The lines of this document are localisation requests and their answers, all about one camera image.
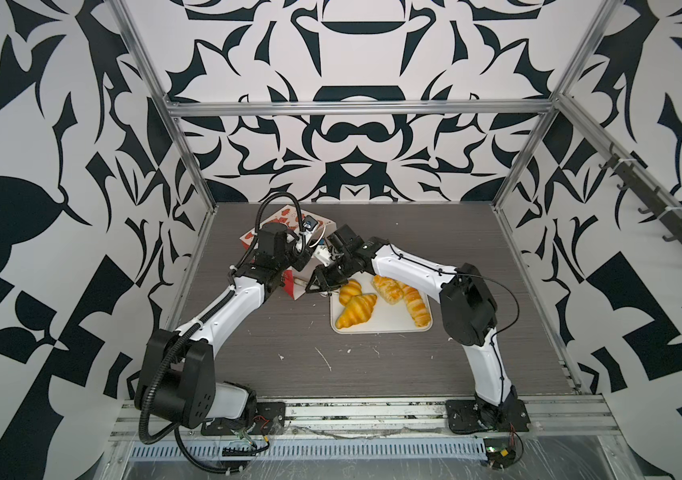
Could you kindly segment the white red paper bag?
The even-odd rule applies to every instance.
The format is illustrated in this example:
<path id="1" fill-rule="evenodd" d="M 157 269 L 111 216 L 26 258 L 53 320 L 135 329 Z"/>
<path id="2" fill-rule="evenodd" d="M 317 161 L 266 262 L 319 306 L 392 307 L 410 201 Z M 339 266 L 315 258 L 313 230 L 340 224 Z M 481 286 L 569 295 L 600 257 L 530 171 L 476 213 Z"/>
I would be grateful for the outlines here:
<path id="1" fill-rule="evenodd" d="M 265 216 L 264 211 L 270 208 L 270 205 L 260 208 L 258 230 L 251 228 L 240 236 L 246 249 L 255 244 L 251 249 L 252 256 L 244 263 L 259 262 L 277 267 L 282 275 L 278 286 L 297 300 L 305 293 L 313 269 L 320 264 L 313 257 L 315 250 L 325 245 L 325 239 L 337 225 L 335 221 L 309 211 L 299 213 L 293 204 L 285 204 Z"/>

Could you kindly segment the small yellow fake bread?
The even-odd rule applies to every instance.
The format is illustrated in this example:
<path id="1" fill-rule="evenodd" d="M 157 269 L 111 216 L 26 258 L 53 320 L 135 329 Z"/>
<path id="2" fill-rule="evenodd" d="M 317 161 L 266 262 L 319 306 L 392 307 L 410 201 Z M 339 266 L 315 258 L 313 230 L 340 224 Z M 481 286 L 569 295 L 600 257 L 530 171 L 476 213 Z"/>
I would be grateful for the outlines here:
<path id="1" fill-rule="evenodd" d="M 350 279 L 347 284 L 339 289 L 338 300 L 342 306 L 346 306 L 352 298 L 361 294 L 361 284 L 355 279 Z"/>

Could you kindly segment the short twisted fake bread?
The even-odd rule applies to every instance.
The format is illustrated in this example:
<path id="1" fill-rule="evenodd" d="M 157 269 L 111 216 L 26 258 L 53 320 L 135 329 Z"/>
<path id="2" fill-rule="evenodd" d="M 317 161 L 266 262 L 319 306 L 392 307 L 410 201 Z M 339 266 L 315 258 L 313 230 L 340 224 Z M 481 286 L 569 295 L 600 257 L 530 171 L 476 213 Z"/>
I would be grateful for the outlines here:
<path id="1" fill-rule="evenodd" d="M 371 279 L 371 285 L 377 295 L 390 305 L 395 305 L 404 298 L 404 291 L 397 281 L 380 275 Z"/>

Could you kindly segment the yellow fake croissant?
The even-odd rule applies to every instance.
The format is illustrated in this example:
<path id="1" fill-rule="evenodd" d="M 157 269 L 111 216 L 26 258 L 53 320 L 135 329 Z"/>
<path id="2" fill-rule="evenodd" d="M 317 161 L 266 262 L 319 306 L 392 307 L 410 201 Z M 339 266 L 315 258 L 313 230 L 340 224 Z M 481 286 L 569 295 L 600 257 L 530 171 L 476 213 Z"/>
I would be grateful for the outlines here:
<path id="1" fill-rule="evenodd" d="M 368 322 L 373 315 L 377 300 L 376 294 L 361 294 L 352 297 L 335 320 L 335 327 L 345 329 Z"/>

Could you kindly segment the long striped fake bread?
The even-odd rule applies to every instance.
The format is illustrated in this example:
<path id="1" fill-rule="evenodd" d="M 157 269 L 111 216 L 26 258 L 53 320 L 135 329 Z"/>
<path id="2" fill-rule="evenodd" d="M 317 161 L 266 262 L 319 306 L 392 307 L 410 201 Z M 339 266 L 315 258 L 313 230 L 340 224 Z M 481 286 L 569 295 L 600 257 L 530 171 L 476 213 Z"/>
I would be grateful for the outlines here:
<path id="1" fill-rule="evenodd" d="M 405 302 L 406 309 L 415 326 L 417 328 L 427 327 L 431 323 L 431 314 L 418 290 L 403 282 L 399 282 L 399 286 L 403 291 L 403 301 Z"/>

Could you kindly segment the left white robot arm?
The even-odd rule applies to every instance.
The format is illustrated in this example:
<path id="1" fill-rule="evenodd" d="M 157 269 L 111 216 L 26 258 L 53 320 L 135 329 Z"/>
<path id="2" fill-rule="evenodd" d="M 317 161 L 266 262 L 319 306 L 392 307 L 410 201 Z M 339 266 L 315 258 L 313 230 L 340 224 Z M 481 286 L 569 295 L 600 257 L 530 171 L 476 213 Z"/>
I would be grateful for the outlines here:
<path id="1" fill-rule="evenodd" d="M 237 428 L 255 415 L 255 393 L 216 380 L 216 355 L 238 326 L 283 285 L 283 273 L 308 263 L 318 221 L 307 216 L 297 232 L 263 225 L 241 261 L 230 267 L 227 289 L 200 314 L 175 330 L 160 329 L 147 343 L 135 407 L 139 436 L 158 442 L 176 427 L 194 429 L 222 420 Z"/>

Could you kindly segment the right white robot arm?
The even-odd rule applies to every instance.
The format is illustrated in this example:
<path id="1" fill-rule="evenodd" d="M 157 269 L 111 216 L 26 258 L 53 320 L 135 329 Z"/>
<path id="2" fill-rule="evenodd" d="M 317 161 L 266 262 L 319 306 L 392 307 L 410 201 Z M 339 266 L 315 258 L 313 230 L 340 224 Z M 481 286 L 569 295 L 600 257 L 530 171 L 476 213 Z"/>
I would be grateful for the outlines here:
<path id="1" fill-rule="evenodd" d="M 324 245 L 313 249 L 321 265 L 312 273 L 307 290 L 329 292 L 366 272 L 400 281 L 439 303 L 443 328 L 463 346 L 475 385 L 475 397 L 495 408 L 516 396 L 498 342 L 497 302 L 492 281 L 468 263 L 442 265 L 407 253 L 391 242 L 362 239 L 344 225 Z"/>

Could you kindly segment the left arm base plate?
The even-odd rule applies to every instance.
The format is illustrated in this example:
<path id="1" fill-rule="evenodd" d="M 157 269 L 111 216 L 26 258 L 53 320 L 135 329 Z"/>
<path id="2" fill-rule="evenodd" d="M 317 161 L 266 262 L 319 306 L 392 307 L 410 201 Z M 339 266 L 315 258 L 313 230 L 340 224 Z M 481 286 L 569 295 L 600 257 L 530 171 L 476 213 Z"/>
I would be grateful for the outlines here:
<path id="1" fill-rule="evenodd" d="M 284 425 L 286 403 L 282 401 L 257 401 L 246 406 L 237 419 L 215 418 L 206 420 L 201 427 L 203 436 L 233 435 L 244 430 L 248 434 L 276 434 Z"/>

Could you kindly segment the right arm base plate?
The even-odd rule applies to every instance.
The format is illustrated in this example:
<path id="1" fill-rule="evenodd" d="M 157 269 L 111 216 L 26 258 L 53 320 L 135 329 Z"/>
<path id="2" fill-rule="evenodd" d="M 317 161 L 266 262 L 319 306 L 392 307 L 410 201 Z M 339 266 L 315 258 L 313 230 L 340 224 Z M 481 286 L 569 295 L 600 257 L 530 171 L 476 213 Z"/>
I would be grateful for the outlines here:
<path id="1" fill-rule="evenodd" d="M 451 399 L 445 402 L 445 410 L 448 428 L 454 434 L 529 431 L 530 418 L 526 406 L 513 394 L 500 406 L 482 399 Z"/>

